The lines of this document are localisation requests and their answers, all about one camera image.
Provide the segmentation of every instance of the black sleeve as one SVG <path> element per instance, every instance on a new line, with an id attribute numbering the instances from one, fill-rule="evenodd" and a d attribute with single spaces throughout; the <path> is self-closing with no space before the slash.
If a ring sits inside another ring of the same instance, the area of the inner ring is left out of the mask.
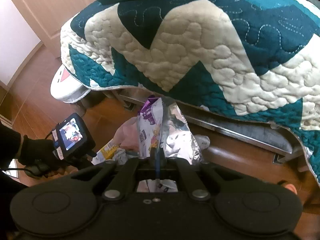
<path id="1" fill-rule="evenodd" d="M 0 168 L 5 169 L 19 150 L 21 134 L 0 122 Z"/>

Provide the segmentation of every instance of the door panel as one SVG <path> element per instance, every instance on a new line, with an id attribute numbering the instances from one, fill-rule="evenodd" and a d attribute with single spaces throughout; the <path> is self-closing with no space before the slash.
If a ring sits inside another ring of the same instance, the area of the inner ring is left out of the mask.
<path id="1" fill-rule="evenodd" d="M 45 46 L 60 57 L 61 26 L 95 0 L 12 0 Z"/>

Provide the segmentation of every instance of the black glove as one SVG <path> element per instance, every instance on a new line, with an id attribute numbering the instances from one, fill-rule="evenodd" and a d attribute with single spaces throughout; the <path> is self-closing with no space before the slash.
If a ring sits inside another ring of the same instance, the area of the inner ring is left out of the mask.
<path id="1" fill-rule="evenodd" d="M 53 171 L 56 171 L 61 167 L 62 161 L 55 157 L 53 151 L 52 140 L 32 140 L 25 135 L 23 137 L 21 154 L 18 161 L 22 165 L 32 166 L 37 160 L 47 164 Z"/>

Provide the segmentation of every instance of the zigzag patterned quilt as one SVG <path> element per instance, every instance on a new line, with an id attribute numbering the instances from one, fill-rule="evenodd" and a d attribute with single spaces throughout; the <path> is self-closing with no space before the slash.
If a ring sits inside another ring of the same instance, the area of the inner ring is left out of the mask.
<path id="1" fill-rule="evenodd" d="M 86 87 L 145 87 L 293 132 L 320 181 L 320 10 L 306 0 L 94 2 L 61 29 Z"/>

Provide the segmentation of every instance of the metal screw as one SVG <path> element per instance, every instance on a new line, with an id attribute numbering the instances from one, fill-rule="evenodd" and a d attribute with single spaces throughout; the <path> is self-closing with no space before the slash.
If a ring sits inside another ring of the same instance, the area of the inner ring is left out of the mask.
<path id="1" fill-rule="evenodd" d="M 107 198 L 117 198 L 120 196 L 120 192 L 118 190 L 115 190 L 115 189 L 110 189 L 110 190 L 107 190 L 104 195 L 107 197 Z"/>
<path id="2" fill-rule="evenodd" d="M 160 198 L 158 198 L 158 197 L 155 197 L 152 201 L 153 201 L 153 202 L 160 202 L 160 201 L 161 201 L 161 199 L 160 199 Z"/>
<path id="3" fill-rule="evenodd" d="M 192 195 L 196 198 L 205 198 L 209 195 L 209 193 L 203 189 L 196 189 L 192 192 Z"/>
<path id="4" fill-rule="evenodd" d="M 151 204 L 152 201 L 151 201 L 150 199 L 144 199 L 144 200 L 143 200 L 143 203 L 145 203 L 145 204 Z"/>

